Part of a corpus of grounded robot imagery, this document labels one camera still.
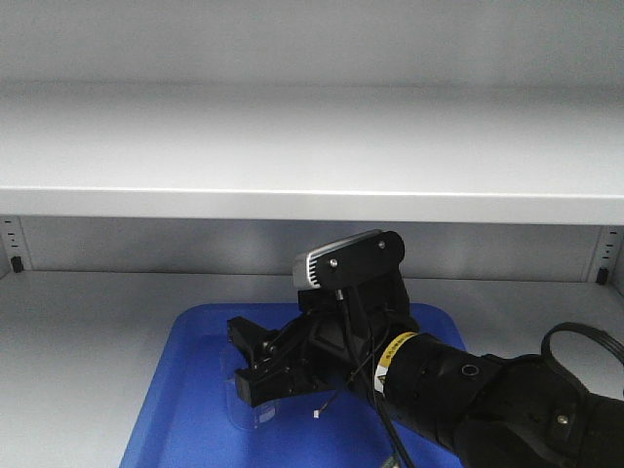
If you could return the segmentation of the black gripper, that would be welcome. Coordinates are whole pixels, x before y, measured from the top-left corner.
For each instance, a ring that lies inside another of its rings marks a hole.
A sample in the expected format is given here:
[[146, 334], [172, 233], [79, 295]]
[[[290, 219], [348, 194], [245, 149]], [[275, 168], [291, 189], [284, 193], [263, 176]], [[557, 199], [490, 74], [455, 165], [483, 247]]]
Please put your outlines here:
[[371, 390], [388, 345], [402, 334], [419, 332], [399, 275], [335, 291], [303, 290], [297, 298], [300, 315], [279, 331], [241, 316], [227, 321], [228, 340], [247, 363], [265, 358], [271, 367], [235, 370], [238, 395], [253, 408], [342, 385]]

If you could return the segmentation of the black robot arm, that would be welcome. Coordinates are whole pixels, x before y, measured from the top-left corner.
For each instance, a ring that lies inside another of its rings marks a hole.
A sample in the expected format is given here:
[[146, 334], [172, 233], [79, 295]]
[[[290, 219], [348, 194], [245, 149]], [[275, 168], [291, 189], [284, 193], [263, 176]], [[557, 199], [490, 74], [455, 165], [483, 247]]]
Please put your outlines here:
[[326, 390], [350, 391], [377, 412], [394, 449], [405, 426], [466, 467], [619, 467], [623, 404], [590, 392], [543, 340], [537, 354], [475, 356], [423, 332], [403, 279], [298, 295], [300, 313], [279, 330], [237, 317], [235, 373], [251, 407]]

